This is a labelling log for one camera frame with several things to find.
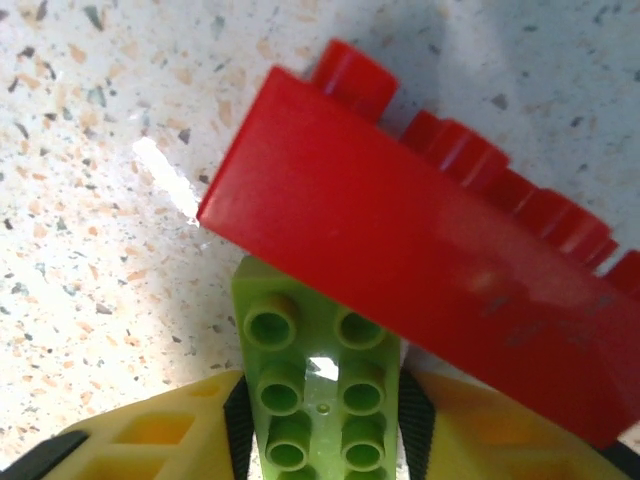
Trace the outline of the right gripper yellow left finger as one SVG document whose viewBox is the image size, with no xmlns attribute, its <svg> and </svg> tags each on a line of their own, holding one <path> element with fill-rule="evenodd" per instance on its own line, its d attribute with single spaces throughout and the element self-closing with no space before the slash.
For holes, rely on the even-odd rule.
<svg viewBox="0 0 640 480">
<path fill-rule="evenodd" d="M 238 370 L 67 430 L 88 438 L 62 462 L 62 480 L 248 480 L 254 427 Z"/>
</svg>

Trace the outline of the long green lego brick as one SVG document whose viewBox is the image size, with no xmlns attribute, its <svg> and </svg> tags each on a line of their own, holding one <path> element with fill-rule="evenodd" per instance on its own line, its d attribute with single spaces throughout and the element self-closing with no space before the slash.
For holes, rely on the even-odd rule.
<svg viewBox="0 0 640 480">
<path fill-rule="evenodd" d="M 400 339 L 254 256 L 231 293 L 263 480 L 396 480 Z"/>
</svg>

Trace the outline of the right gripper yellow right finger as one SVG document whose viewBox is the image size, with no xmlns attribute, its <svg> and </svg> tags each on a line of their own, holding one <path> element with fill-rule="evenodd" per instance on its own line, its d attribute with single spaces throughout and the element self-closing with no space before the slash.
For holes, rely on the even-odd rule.
<svg viewBox="0 0 640 480">
<path fill-rule="evenodd" d="M 599 450 L 505 395 L 404 370 L 399 426 L 410 480 L 628 480 L 628 448 Z"/>
</svg>

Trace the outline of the long red lego brick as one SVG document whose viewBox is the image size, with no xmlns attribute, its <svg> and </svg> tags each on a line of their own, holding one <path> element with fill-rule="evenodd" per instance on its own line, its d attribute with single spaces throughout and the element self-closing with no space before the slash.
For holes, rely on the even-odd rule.
<svg viewBox="0 0 640 480">
<path fill-rule="evenodd" d="M 514 172 L 474 130 L 420 111 L 332 40 L 270 70 L 199 223 L 587 442 L 640 422 L 640 251 L 604 275 L 610 228 Z"/>
</svg>

